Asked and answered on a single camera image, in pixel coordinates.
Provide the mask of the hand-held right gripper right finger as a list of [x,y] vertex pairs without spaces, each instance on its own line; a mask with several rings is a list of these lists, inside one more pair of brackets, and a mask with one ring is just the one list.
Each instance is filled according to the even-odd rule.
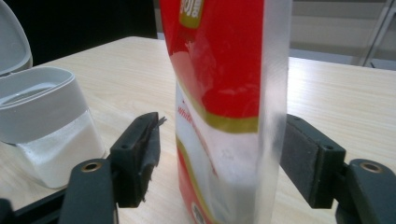
[[331,208],[332,180],[346,151],[304,119],[288,114],[280,165],[311,208]]

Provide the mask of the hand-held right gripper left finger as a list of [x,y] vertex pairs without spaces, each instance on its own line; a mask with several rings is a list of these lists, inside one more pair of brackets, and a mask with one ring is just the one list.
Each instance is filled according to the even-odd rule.
[[157,112],[137,117],[110,148],[114,196],[120,208],[136,208],[145,201],[153,169],[161,155]]

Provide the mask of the clear jar with grey lid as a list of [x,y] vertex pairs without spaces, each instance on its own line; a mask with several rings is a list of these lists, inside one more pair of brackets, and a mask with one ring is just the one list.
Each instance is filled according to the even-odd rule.
[[105,155],[73,73],[33,67],[28,39],[0,0],[0,142],[47,188],[68,183],[79,163]]

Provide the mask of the red and white sugar bag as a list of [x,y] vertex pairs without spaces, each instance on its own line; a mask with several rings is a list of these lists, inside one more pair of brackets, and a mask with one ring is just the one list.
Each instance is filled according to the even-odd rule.
[[269,224],[292,0],[160,0],[176,74],[179,189],[195,224]]

